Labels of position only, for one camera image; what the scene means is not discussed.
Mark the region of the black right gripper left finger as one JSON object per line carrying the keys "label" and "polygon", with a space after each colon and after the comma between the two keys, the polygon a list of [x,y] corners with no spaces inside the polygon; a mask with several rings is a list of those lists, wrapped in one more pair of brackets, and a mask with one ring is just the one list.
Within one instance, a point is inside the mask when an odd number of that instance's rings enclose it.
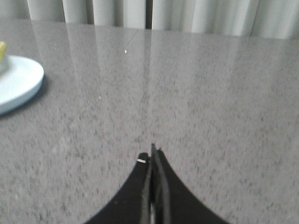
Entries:
{"label": "black right gripper left finger", "polygon": [[128,178],[113,198],[87,224],[149,224],[151,164],[147,153],[138,155]]}

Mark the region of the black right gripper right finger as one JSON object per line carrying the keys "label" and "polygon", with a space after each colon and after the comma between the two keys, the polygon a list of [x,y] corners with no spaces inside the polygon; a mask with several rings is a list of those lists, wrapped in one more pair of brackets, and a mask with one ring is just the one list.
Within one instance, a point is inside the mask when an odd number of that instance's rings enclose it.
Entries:
{"label": "black right gripper right finger", "polygon": [[152,202],[156,224],[226,224],[180,180],[164,152],[151,144]]}

